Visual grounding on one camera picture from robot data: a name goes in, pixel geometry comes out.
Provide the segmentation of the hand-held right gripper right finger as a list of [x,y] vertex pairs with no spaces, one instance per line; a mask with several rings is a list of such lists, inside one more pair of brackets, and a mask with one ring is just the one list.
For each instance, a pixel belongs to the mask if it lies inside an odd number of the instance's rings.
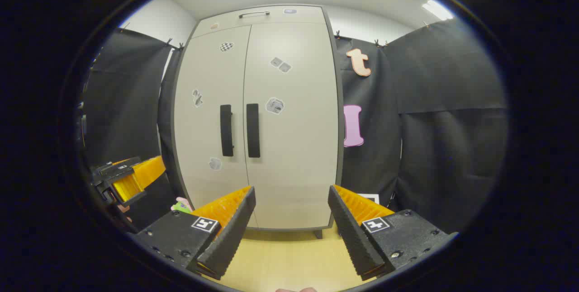
[[362,280],[407,269],[457,236],[411,209],[393,212],[337,185],[330,187],[327,203]]

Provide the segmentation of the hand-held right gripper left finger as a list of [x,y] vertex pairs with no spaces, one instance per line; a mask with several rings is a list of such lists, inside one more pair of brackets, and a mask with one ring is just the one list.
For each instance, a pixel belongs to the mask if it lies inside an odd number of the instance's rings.
[[247,186],[192,212],[170,210],[138,232],[136,241],[174,267],[220,280],[255,205],[254,187]]

